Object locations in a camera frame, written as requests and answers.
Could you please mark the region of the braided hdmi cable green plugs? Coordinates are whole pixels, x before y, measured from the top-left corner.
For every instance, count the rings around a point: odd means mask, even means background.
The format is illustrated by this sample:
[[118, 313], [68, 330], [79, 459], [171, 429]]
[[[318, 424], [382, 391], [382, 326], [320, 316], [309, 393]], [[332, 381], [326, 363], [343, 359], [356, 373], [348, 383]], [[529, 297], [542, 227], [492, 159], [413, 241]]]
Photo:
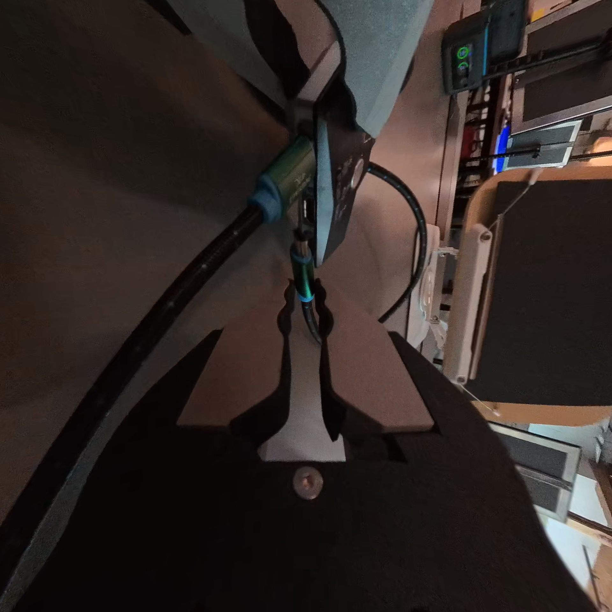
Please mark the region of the braided hdmi cable green plugs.
[[1, 598], [81, 454], [165, 334], [219, 268], [262, 225], [282, 218], [315, 176], [310, 140], [298, 137], [259, 176], [246, 208], [165, 290], [98, 375], [1, 524]]
[[[374, 177], [387, 183], [396, 192], [402, 195], [409, 205], [417, 225], [418, 243], [416, 244], [416, 259], [414, 261], [410, 282], [396, 302], [379, 317], [378, 321], [380, 323], [385, 323], [402, 304], [411, 299], [412, 292], [416, 289], [418, 282], [424, 274], [428, 261], [427, 226], [424, 211], [416, 195], [398, 176], [373, 162], [368, 164], [367, 171]], [[305, 324], [314, 341], [316, 341], [318, 345], [321, 345], [323, 340], [319, 332], [315, 308], [313, 306], [313, 302], [315, 302], [314, 259], [310, 250], [308, 235], [306, 232], [302, 231], [301, 228], [295, 230], [295, 240], [289, 254], [293, 268], [295, 293], [302, 305], [302, 315]]]

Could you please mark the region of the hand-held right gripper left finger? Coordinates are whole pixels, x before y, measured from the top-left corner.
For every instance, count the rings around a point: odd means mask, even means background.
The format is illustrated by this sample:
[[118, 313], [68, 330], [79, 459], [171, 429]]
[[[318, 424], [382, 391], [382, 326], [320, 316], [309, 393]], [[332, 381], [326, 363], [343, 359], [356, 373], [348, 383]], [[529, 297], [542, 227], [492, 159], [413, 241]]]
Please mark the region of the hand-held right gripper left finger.
[[261, 447], [287, 423], [293, 282], [222, 329], [177, 421]]

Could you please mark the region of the black board with plywood rim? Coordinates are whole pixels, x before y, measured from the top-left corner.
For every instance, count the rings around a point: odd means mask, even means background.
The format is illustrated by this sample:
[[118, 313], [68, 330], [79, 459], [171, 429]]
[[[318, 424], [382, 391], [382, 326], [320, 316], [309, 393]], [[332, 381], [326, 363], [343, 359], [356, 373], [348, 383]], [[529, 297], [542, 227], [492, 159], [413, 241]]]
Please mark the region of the black board with plywood rim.
[[490, 422], [593, 425], [611, 414], [611, 166], [502, 172], [470, 197], [461, 239], [492, 233], [476, 328], [461, 345], [461, 246], [444, 355], [470, 353], [468, 400]]

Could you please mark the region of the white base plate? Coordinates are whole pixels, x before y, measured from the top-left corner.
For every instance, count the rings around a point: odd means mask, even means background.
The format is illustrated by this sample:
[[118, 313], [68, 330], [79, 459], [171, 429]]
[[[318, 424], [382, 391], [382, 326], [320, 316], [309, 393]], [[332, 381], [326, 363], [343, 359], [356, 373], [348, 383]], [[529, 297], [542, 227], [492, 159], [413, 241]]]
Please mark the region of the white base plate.
[[409, 298], [406, 340], [414, 348], [424, 342], [429, 331], [432, 331], [438, 348], [443, 348], [446, 342], [448, 324], [434, 316], [433, 303], [438, 263], [445, 263], [447, 256], [456, 258], [458, 249], [440, 247], [439, 227], [426, 224], [425, 267]]

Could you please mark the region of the black hdmi switch box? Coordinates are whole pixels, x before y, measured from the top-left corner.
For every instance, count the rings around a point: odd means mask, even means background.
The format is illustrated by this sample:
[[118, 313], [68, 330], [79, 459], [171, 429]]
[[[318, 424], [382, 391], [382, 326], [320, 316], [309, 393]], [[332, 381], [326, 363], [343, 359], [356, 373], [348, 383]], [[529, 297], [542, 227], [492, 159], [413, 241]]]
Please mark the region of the black hdmi switch box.
[[346, 237], [376, 140], [338, 104], [318, 104], [312, 120], [299, 127], [311, 138], [316, 168], [297, 206], [297, 224], [319, 268]]

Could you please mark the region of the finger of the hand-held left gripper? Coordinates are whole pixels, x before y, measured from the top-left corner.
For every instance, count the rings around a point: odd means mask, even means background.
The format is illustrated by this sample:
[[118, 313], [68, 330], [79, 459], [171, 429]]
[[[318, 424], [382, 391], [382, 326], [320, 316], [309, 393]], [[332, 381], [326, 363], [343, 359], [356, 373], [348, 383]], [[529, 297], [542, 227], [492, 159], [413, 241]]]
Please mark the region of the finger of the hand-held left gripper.
[[195, 38], [280, 108], [310, 77], [276, 1], [168, 1]]
[[400, 94], [433, 1], [317, 1], [341, 49], [356, 125], [377, 138]]

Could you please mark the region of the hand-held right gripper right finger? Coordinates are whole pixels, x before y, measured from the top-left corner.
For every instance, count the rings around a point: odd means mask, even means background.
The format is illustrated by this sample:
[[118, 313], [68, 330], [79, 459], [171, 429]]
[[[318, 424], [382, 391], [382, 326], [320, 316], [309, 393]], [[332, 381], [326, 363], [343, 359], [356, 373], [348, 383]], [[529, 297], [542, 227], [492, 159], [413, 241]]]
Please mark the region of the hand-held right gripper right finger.
[[432, 415], [384, 325], [321, 282], [317, 314], [321, 409], [330, 439], [431, 431]]

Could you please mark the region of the black power bank with display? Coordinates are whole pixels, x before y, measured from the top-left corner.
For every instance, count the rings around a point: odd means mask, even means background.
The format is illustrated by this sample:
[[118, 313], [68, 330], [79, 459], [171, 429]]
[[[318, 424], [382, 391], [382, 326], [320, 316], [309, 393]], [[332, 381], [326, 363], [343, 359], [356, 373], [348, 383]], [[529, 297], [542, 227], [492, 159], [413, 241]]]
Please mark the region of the black power bank with display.
[[455, 96], [478, 89], [495, 68], [518, 57], [527, 19], [527, 1], [492, 1], [450, 25], [441, 43], [444, 92]]

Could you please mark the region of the grey framed black panel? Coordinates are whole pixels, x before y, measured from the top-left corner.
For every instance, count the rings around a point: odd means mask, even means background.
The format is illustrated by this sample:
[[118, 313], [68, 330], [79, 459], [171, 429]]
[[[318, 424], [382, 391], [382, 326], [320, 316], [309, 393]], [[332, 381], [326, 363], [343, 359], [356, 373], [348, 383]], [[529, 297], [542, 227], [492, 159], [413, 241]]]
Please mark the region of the grey framed black panel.
[[525, 430], [490, 422], [528, 490], [536, 511], [565, 523], [582, 449]]
[[525, 168], [559, 168], [570, 160], [582, 120], [510, 135], [498, 172]]

